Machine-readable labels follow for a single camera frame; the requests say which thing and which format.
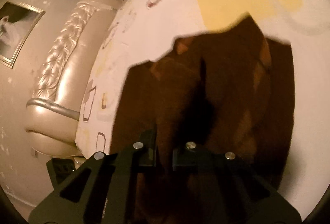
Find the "cream tufted leather headboard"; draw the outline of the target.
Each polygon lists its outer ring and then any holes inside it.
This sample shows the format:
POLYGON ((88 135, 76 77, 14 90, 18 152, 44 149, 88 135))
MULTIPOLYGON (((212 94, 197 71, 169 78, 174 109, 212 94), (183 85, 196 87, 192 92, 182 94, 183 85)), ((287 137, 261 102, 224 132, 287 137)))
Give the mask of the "cream tufted leather headboard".
MULTIPOLYGON (((31 98, 42 98, 80 113, 97 53, 123 0, 80 0, 38 70, 31 98)), ((55 158, 80 156, 78 121, 31 105, 25 130, 31 147, 55 158)))

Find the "silver metal pole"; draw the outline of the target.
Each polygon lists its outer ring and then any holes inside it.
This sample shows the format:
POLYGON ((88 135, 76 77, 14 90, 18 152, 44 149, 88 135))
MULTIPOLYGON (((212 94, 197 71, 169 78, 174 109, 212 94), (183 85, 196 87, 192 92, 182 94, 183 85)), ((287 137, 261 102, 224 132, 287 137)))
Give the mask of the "silver metal pole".
POLYGON ((31 106, 31 105, 35 105, 38 107, 43 107, 46 108, 52 112, 55 112, 57 114, 60 114, 62 116, 74 119, 76 121, 79 120, 79 112, 72 110, 72 109, 68 109, 65 108, 59 104, 53 103, 49 100, 46 99, 42 99, 42 98, 31 98, 27 101, 26 103, 26 107, 31 106))

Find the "brown plaid sweater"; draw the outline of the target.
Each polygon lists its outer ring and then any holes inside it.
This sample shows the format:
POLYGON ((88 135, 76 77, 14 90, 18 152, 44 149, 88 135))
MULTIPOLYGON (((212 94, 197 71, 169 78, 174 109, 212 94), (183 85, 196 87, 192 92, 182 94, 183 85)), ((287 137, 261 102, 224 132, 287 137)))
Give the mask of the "brown plaid sweater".
POLYGON ((234 152, 278 188, 295 108, 291 46, 265 37, 251 17, 223 33, 180 37, 156 62, 130 68, 116 112, 110 151, 157 131, 162 170, 139 175, 136 223, 180 223, 172 151, 194 142, 234 152))

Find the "patterned white bed sheet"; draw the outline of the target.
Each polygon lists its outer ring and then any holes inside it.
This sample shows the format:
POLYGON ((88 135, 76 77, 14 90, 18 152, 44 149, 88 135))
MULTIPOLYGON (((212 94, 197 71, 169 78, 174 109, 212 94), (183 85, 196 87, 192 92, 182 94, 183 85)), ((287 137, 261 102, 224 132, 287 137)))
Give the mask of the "patterned white bed sheet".
POLYGON ((247 181, 218 166, 179 183, 172 152, 234 153, 307 218, 329 186, 329 0, 125 0, 88 76, 77 145, 117 153, 157 130, 159 177, 135 219, 232 223, 247 181))

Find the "framed wall photograph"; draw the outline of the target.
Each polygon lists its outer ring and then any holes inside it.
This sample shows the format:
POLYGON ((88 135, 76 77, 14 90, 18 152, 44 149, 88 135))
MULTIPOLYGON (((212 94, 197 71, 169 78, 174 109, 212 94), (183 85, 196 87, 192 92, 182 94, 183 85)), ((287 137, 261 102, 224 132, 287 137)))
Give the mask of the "framed wall photograph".
POLYGON ((1 64, 13 68, 22 46, 45 11, 22 2, 1 6, 1 64))

